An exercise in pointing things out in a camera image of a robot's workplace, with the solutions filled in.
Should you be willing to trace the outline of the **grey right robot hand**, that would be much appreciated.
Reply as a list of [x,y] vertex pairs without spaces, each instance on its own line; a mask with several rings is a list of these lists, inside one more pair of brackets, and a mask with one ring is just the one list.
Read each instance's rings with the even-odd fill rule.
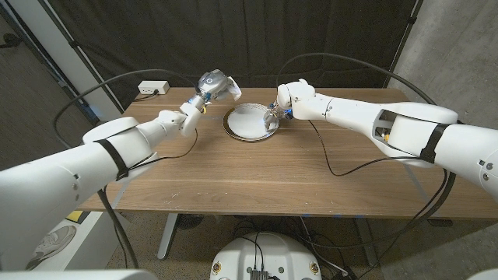
[[274,132],[279,128],[279,122],[282,119],[292,119],[293,118],[293,109],[292,108],[283,108],[278,105],[277,101],[270,103],[268,105],[268,109],[264,114],[264,124],[265,130],[267,132]]

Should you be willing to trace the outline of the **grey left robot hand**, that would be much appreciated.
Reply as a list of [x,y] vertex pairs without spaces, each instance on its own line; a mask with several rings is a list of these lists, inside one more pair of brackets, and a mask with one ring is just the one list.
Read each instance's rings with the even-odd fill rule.
[[195,87],[195,96],[191,104],[203,112],[204,107],[212,101],[224,100],[230,94],[233,85],[231,79],[219,69],[206,72]]

